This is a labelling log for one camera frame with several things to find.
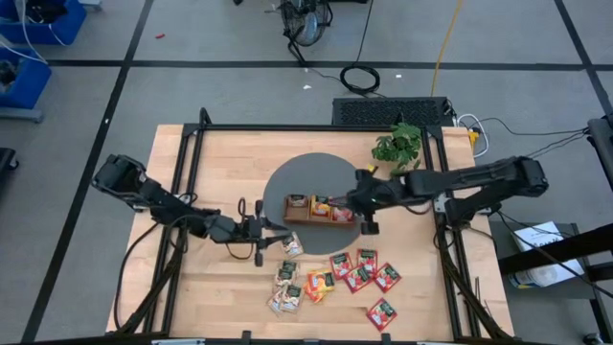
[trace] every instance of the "gray carpet floor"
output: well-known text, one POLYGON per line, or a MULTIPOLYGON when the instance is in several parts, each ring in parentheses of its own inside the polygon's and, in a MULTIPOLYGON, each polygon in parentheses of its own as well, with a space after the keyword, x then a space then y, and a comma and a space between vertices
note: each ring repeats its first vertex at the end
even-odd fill
MULTIPOLYGON (((45 121, 0 120, 0 147, 16 149, 21 161, 0 195, 0 343, 22 338, 111 92, 119 84, 122 60, 148 5, 134 60, 194 65, 129 68, 112 121, 102 124, 109 128, 100 159, 123 153, 146 163, 156 127, 195 122, 201 106, 218 124, 323 125, 330 123, 334 98, 356 97, 335 80, 282 67, 293 56, 285 49, 280 16, 264 12, 271 3, 276 1, 245 0, 236 7, 230 0, 102 0, 103 11, 88 13, 72 46, 37 47, 52 61, 53 75, 36 105, 45 121), (158 34, 166 36, 157 39, 158 34), (253 63, 236 68, 225 61, 253 63)), ((613 72, 598 66, 613 64, 613 2, 563 4, 596 65, 597 79, 612 94, 613 72)), ((340 3, 332 8, 333 25, 304 54, 323 61, 322 73, 337 76, 340 69, 327 68, 325 61, 355 59, 368 6, 340 3)), ((429 95, 431 63, 454 8, 451 0, 375 0, 361 60, 430 62, 422 69, 400 64, 379 69, 379 93, 429 95)), ((590 79, 581 67, 585 60, 575 43, 554 0, 465 0, 443 59, 460 64, 440 72, 436 94, 448 97, 460 114, 497 117, 516 131, 584 127, 604 109, 594 75, 590 79)), ((350 81, 370 80, 356 72, 350 81)), ((513 136, 494 122, 485 127, 491 145, 480 164, 561 139, 513 136)), ((581 231, 613 221, 613 193, 586 141, 539 160, 550 190, 540 198, 505 202, 507 214, 524 221, 575 222, 581 231)), ((122 203, 87 192, 37 340, 104 332, 131 221, 132 212, 122 203)), ((605 303, 613 312, 613 304, 605 303)), ((513 295, 510 308, 516 333, 527 340, 577 344, 583 334, 596 330, 586 301, 513 295)))

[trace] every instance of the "small wooden crate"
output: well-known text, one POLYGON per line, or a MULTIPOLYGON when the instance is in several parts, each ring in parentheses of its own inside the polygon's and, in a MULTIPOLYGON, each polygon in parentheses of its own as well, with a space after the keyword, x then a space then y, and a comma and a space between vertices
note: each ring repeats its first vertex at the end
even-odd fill
POLYGON ((355 225, 355 216, 350 221, 333 220, 332 213, 334 207, 330 207, 328 217, 313 216, 310 213, 312 199, 313 195, 310 195, 307 197, 305 206, 293 206, 290 195, 287 195, 284 200, 284 221, 321 226, 353 227, 355 225))

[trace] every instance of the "red snack packet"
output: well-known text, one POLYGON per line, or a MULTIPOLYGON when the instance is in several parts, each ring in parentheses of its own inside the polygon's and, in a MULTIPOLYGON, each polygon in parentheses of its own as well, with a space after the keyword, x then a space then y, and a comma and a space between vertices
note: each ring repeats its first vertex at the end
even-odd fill
POLYGON ((334 272, 334 278, 336 279, 342 279, 353 268, 352 258, 349 253, 333 255, 329 257, 329 263, 332 266, 332 272, 334 272))
POLYGON ((347 273, 343 279, 352 293, 356 293, 361 288, 371 282, 371 276, 364 266, 359 266, 347 273))
POLYGON ((397 313, 386 300, 381 298, 370 310, 368 310, 366 316, 381 332, 396 318, 397 313))
POLYGON ((372 249, 357 249, 357 266, 364 266, 371 277, 376 273, 376 250, 372 249))
POLYGON ((392 288, 402 277, 388 263, 385 263, 376 273, 375 283, 381 288, 381 291, 387 292, 392 288))

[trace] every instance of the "blue bin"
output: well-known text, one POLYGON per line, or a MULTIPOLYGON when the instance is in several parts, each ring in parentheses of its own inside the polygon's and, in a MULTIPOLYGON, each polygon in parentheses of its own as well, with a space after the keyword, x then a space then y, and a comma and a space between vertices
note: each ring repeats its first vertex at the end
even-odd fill
MULTIPOLYGON (((59 17, 51 28, 49 24, 26 23, 28 38, 32 44, 72 44, 85 20, 85 9, 79 0, 49 0, 63 3, 68 13, 59 17)), ((12 43, 27 43, 17 14, 14 0, 0 0, 0 17, 14 20, 14 23, 0 23, 0 34, 12 43)))
MULTIPOLYGON (((14 49, 23 55, 37 58, 31 49, 14 49)), ((21 64, 17 70, 17 77, 8 92, 0 92, 0 106, 19 107, 32 109, 38 101, 38 97, 44 90, 51 69, 42 62, 23 58, 10 52, 5 48, 0 48, 0 60, 8 60, 15 66, 21 64)))

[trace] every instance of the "potted plant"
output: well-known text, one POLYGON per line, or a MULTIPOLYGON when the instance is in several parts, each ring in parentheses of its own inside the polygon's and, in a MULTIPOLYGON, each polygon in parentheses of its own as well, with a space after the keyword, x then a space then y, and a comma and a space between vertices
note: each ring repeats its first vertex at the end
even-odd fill
POLYGON ((376 138, 376 147, 372 150, 373 158, 397 162, 392 170, 394 173, 406 171, 407 166, 413 162, 413 169, 417 169, 420 160, 417 159, 421 149, 421 130, 405 123, 392 125, 392 135, 376 138))

